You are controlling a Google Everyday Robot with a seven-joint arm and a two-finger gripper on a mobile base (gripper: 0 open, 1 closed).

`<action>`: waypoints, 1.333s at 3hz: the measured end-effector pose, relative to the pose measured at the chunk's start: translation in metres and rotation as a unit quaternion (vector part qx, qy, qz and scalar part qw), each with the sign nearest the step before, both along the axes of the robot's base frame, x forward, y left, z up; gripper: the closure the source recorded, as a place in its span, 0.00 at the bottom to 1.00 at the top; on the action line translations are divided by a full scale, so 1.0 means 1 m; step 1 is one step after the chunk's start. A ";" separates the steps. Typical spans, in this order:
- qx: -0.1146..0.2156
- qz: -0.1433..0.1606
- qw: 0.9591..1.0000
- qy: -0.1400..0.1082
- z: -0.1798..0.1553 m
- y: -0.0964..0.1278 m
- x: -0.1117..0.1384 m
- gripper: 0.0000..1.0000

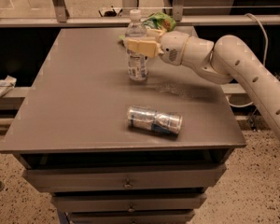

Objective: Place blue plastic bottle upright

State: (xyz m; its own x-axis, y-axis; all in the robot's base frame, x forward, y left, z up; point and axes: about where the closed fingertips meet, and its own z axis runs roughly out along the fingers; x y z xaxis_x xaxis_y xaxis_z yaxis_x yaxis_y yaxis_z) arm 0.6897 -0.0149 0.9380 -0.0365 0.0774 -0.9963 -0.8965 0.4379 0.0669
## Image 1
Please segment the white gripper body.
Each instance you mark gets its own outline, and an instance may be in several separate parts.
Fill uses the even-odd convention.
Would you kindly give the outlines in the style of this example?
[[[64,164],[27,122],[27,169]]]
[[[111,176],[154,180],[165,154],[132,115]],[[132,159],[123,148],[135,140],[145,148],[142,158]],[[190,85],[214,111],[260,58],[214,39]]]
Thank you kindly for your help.
[[[161,50],[163,51],[163,54],[160,55],[161,59],[165,63],[179,66],[188,39],[188,34],[178,31],[164,34],[161,37]]]

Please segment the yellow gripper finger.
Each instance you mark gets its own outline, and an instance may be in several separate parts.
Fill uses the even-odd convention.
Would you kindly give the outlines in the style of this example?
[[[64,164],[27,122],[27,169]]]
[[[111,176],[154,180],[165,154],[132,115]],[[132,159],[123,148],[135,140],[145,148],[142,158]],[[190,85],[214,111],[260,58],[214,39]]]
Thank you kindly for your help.
[[[155,39],[160,39],[164,34],[165,32],[160,29],[147,29],[147,36],[154,37]]]
[[[126,37],[124,39],[126,49],[154,58],[162,54],[161,44],[151,37]]]

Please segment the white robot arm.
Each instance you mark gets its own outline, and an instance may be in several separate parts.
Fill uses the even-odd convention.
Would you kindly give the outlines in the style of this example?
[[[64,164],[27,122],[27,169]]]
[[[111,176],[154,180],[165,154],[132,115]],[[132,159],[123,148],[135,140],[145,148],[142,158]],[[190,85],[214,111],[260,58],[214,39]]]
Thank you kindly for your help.
[[[146,36],[126,37],[123,42],[126,49],[184,65],[213,83],[236,80],[280,142],[280,81],[239,37],[224,35],[212,42],[179,31],[150,29]]]

